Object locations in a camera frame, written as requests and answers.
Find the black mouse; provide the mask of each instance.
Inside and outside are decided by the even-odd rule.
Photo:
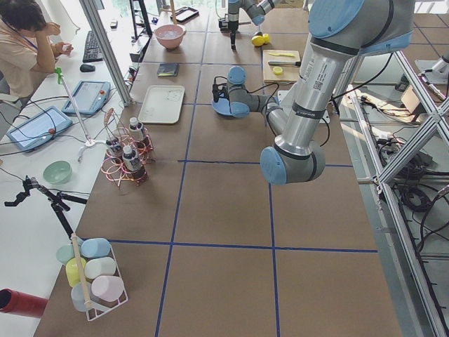
[[[95,65],[92,65],[90,63],[83,63],[80,68],[80,72],[94,72],[95,71]]]

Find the wooden cutting board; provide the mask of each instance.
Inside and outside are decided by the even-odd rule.
[[[295,57],[290,56],[275,56],[269,53],[292,53]],[[264,82],[283,82],[283,83],[295,83],[300,75],[299,67],[282,67],[283,73],[281,75],[275,75],[273,73],[273,65],[268,65],[268,61],[289,61],[297,62],[301,61],[300,53],[298,51],[283,51],[267,49],[263,51],[262,64],[264,73]]]

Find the knife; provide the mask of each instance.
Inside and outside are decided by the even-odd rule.
[[[268,65],[280,65],[280,66],[291,66],[300,67],[301,61],[268,61]]]

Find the black keyboard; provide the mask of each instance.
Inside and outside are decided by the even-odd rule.
[[[103,55],[101,54],[98,41],[92,31],[87,33],[86,43],[84,44],[83,63],[101,61]]]

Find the red cylinder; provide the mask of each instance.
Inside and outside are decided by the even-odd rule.
[[[47,302],[46,298],[28,293],[11,289],[0,290],[0,312],[41,318]]]

